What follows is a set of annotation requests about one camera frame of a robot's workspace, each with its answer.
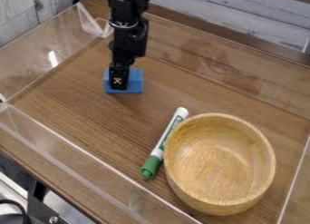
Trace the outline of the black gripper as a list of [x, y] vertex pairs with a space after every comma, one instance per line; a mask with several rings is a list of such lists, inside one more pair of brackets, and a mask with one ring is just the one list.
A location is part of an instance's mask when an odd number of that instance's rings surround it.
[[110, 88], [126, 90], [129, 86], [130, 66], [137, 58], [143, 57], [149, 44], [149, 19], [141, 18], [131, 29], [114, 29], [114, 39], [110, 42]]

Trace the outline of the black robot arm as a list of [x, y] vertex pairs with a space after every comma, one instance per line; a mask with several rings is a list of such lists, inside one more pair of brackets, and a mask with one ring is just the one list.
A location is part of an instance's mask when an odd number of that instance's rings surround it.
[[125, 91], [129, 87], [130, 68], [143, 57], [149, 44], [149, 0], [108, 0], [110, 26], [114, 38], [110, 42], [110, 88]]

